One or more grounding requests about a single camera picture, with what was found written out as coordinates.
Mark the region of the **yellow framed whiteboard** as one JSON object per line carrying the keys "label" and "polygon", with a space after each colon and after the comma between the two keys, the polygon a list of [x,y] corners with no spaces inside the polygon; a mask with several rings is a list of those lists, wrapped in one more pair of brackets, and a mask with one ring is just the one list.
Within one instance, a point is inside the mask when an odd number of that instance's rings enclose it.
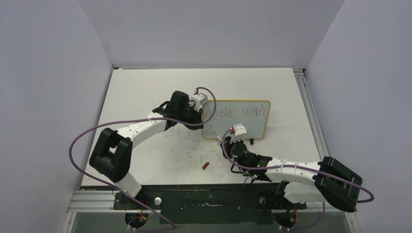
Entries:
{"label": "yellow framed whiteboard", "polygon": [[217,100],[217,108],[212,116],[214,101],[203,105],[202,119],[212,118],[202,129],[202,138],[216,140],[231,126],[242,124],[246,128],[247,139],[262,139],[265,134],[271,102],[269,100]]}

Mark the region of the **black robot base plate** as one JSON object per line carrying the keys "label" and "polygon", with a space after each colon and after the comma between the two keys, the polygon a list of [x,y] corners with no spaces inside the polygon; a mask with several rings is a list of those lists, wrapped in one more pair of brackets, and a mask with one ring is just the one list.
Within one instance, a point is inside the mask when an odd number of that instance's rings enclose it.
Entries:
{"label": "black robot base plate", "polygon": [[146,185],[136,199],[174,224],[271,224],[271,211],[292,215],[306,209],[282,191],[286,184]]}

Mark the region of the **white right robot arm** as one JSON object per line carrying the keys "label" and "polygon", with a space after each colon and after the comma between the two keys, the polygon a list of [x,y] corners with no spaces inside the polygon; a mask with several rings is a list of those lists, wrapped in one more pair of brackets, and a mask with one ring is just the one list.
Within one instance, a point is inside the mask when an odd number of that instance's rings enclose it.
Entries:
{"label": "white right robot arm", "polygon": [[227,136],[223,155],[243,175],[267,182],[278,182],[275,202],[281,208],[305,202],[327,202],[352,213],[359,203],[362,178],[333,157],[318,162],[289,162],[252,153],[242,141]]}

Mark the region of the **red marker cap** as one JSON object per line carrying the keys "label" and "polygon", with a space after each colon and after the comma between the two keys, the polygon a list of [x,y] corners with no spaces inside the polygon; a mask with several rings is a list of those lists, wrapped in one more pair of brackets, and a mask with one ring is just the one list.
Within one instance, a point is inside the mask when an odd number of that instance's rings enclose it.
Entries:
{"label": "red marker cap", "polygon": [[208,167],[209,164],[210,164],[209,162],[206,162],[206,163],[202,166],[202,169],[205,170],[205,169]]}

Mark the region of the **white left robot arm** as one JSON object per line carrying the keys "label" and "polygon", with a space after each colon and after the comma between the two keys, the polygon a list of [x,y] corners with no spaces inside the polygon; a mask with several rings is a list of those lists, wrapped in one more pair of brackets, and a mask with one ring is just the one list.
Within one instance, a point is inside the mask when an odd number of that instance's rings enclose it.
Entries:
{"label": "white left robot arm", "polygon": [[187,123],[190,130],[203,128],[202,105],[207,101],[207,95],[203,93],[197,92],[189,96],[175,91],[169,101],[147,115],[146,121],[116,130],[103,129],[91,153],[90,166],[127,194],[125,201],[131,208],[141,208],[145,202],[145,196],[140,192],[142,185],[129,171],[132,150],[144,140],[168,130],[179,121]]}

